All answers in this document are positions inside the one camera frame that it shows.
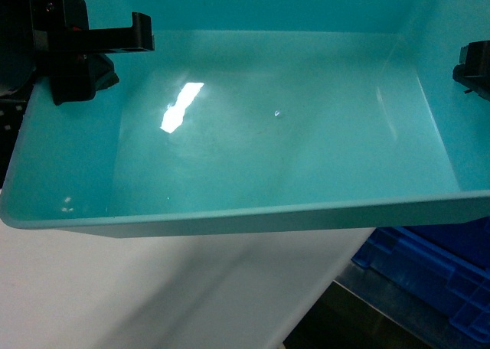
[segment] plastic tub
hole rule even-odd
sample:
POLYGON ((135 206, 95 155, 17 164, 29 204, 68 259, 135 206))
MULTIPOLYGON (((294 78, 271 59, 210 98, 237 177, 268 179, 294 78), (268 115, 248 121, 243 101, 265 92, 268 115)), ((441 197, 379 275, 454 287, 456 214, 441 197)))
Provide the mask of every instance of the plastic tub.
POLYGON ((137 236, 490 214, 490 103, 452 79, 460 48, 490 38, 488 0, 86 1, 91 28, 150 15, 156 51, 112 55, 121 83, 89 103, 56 107, 38 85, 8 225, 137 236))
POLYGON ((471 338, 490 343, 490 275, 405 228, 376 229, 352 259, 448 316, 471 338))

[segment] blue plastic crate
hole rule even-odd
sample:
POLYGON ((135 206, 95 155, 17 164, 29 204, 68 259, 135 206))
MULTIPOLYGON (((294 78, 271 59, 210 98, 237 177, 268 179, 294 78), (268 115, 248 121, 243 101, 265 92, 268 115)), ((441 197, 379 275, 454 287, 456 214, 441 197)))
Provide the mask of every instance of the blue plastic crate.
POLYGON ((463 224, 408 227, 408 230, 490 272, 490 219, 463 224))
POLYGON ((490 274, 406 228, 378 228, 353 261, 372 268, 469 337, 490 343, 490 274))

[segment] white table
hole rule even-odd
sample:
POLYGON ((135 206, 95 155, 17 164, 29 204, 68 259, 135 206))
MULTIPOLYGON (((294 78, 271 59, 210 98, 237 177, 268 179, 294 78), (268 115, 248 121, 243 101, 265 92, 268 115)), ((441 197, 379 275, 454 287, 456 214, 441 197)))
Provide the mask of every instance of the white table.
POLYGON ((371 231, 112 239, 0 222, 0 346, 275 348, 371 231))

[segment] black clamp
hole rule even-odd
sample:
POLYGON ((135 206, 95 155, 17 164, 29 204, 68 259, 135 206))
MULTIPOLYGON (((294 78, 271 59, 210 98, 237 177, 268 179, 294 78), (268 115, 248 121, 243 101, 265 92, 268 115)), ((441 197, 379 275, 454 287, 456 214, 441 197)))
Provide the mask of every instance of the black clamp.
POLYGON ((461 48, 452 78, 490 101, 490 41, 476 41, 461 48))
POLYGON ((106 54, 155 49, 151 18, 138 12, 130 28, 95 30, 84 0, 0 0, 2 12, 12 18, 0 21, 0 96, 46 76, 56 105, 91 100, 119 82, 106 54))

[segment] floor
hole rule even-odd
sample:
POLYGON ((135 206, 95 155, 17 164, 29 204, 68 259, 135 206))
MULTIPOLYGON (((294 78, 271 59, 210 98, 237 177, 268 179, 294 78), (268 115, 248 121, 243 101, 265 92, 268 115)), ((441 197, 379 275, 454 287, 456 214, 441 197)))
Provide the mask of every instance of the floor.
POLYGON ((350 263, 285 340, 286 349, 483 349, 448 319, 350 263))

